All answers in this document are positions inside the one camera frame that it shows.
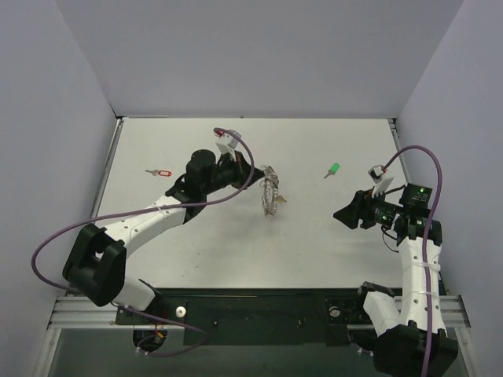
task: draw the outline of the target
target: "white table surface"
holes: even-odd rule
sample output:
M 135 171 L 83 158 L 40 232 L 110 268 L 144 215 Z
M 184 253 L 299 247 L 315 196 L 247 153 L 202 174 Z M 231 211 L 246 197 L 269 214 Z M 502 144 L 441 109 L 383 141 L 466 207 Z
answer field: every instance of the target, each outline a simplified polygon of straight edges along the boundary
M 255 163 L 277 171 L 288 202 L 265 218 L 257 182 L 141 247 L 127 261 L 129 276 L 156 287 L 402 286 L 400 258 L 383 245 L 378 226 L 350 230 L 332 217 L 357 190 L 373 186 L 367 170 L 396 152 L 386 119 L 126 119 L 99 214 L 153 203 L 197 149 L 218 158 L 215 126 L 241 133 Z M 339 171 L 323 179 L 334 163 Z M 392 187 L 405 183 L 398 160 L 390 171 Z

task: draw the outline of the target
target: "white wall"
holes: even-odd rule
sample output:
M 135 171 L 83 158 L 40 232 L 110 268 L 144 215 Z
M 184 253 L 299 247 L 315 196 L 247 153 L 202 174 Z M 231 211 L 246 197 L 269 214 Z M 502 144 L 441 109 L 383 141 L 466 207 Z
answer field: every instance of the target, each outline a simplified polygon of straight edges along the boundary
M 0 2 L 0 375 L 31 375 L 57 290 L 38 243 L 85 218 L 115 125 L 53 0 Z M 68 237 L 41 257 L 62 280 Z
M 502 15 L 501 0 L 465 0 L 398 119 L 404 144 L 428 146 L 444 169 L 442 274 L 464 297 L 487 376 L 503 370 Z M 407 162 L 434 184 L 427 158 Z
M 119 115 L 397 116 L 462 0 L 57 0 Z

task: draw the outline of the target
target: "green object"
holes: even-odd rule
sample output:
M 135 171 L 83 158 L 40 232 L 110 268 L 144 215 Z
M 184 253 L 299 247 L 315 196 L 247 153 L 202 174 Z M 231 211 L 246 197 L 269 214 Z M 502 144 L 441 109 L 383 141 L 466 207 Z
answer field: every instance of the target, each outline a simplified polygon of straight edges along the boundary
M 340 165 L 338 163 L 334 163 L 332 165 L 332 167 L 330 168 L 330 171 L 332 171 L 333 173 L 336 173 L 339 168 L 340 168 Z
M 332 167 L 329 169 L 329 172 L 327 173 L 327 175 L 325 175 L 325 178 L 331 176 L 331 175 L 334 175 L 338 169 L 339 169 L 340 165 L 338 163 L 334 163 L 332 165 Z

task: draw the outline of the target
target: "wire coil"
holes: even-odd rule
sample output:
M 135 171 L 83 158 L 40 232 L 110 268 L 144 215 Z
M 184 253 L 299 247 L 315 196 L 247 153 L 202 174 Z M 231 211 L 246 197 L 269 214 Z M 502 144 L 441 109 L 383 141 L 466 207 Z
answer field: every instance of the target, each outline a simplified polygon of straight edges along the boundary
M 264 180 L 260 182 L 260 187 L 263 188 L 262 208 L 266 216 L 274 216 L 277 211 L 280 180 L 273 167 L 262 165 L 261 168 L 264 172 Z

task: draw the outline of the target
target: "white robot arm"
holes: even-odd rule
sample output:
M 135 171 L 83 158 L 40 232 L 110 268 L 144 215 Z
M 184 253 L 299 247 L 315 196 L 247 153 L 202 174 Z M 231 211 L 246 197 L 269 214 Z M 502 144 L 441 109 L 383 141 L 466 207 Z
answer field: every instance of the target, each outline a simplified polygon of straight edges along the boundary
M 156 292 L 148 284 L 126 276 L 127 258 L 159 234 L 196 217 L 204 209 L 207 195 L 228 185 L 242 189 L 248 180 L 249 186 L 264 177 L 262 170 L 252 169 L 234 150 L 237 141 L 233 137 L 217 136 L 222 152 L 218 161 L 211 151 L 195 151 L 185 174 L 140 214 L 102 228 L 95 224 L 82 228 L 63 277 L 97 306 L 114 302 L 146 311 L 155 304 Z
M 367 315 L 376 330 L 373 343 L 374 366 L 390 375 L 419 376 L 426 354 L 428 314 L 431 316 L 431 350 L 428 376 L 441 376 L 457 356 L 457 341 L 446 336 L 439 301 L 439 256 L 442 250 L 442 227 L 433 220 L 423 258 L 423 235 L 430 214 L 430 188 L 408 184 L 399 200 L 401 206 L 385 201 L 393 177 L 381 166 L 369 174 L 376 184 L 370 190 L 357 191 L 351 204 L 334 214 L 334 218 L 351 229 L 368 229 L 376 224 L 397 233 L 398 252 L 402 259 L 402 309 L 395 306 L 394 293 L 386 287 L 365 282 L 358 290 L 357 311 Z M 427 284 L 429 270 L 431 287 Z M 427 300 L 431 298 L 431 312 Z

